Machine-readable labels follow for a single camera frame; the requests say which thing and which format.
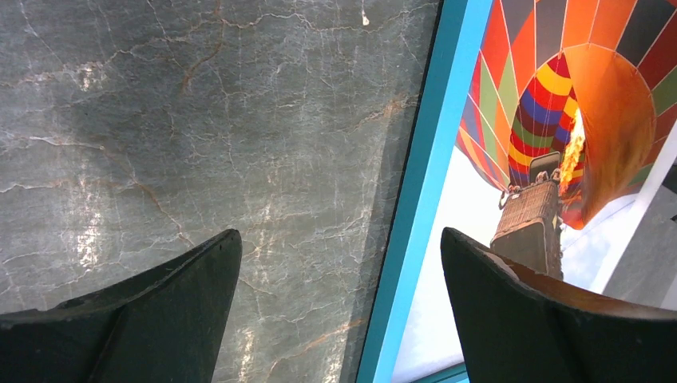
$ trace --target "wicker basket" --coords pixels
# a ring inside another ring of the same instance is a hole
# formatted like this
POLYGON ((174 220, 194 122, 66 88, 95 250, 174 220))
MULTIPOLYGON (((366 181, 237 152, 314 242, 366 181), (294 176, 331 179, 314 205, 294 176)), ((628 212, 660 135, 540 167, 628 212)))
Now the wicker basket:
POLYGON ((521 189, 505 202, 491 249, 562 280, 559 214, 557 182, 546 180, 521 189))

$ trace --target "fire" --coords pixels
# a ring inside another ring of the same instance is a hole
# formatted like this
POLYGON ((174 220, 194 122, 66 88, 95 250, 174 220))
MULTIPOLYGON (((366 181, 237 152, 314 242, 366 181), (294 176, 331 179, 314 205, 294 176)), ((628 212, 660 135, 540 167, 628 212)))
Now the fire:
POLYGON ((580 115, 580 109, 576 109, 574 116, 574 126, 571 132, 571 140, 564 150, 564 159, 560 166, 560 195, 566 193, 569 183, 573 177, 573 170, 578 165, 580 154, 583 151, 583 144, 585 143, 585 131, 583 130, 583 117, 580 115))

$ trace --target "colorful balloon envelope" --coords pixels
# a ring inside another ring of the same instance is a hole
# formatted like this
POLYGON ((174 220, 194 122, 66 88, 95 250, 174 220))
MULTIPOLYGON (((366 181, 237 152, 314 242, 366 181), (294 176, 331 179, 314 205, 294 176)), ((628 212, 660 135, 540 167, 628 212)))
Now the colorful balloon envelope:
POLYGON ((562 218, 583 228, 639 191, 677 119, 675 9, 494 0, 457 146, 501 190, 528 185, 534 158, 562 153, 562 218))

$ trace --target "blue border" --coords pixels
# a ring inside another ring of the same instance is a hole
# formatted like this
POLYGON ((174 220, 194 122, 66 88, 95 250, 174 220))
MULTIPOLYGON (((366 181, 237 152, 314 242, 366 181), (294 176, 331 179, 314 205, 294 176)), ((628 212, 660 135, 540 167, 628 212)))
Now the blue border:
POLYGON ((441 5, 357 383, 392 379, 492 2, 441 5))
POLYGON ((436 372, 432 375, 417 380, 415 383, 469 383, 468 372, 465 364, 455 365, 448 369, 436 372))

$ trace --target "gray marble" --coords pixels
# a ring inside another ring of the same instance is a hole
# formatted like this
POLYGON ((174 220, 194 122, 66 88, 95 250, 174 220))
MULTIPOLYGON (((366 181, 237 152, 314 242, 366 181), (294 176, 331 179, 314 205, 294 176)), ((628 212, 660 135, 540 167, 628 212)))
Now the gray marble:
POLYGON ((234 227, 243 267, 214 381, 353 380, 436 13, 0 2, 0 312, 234 227))

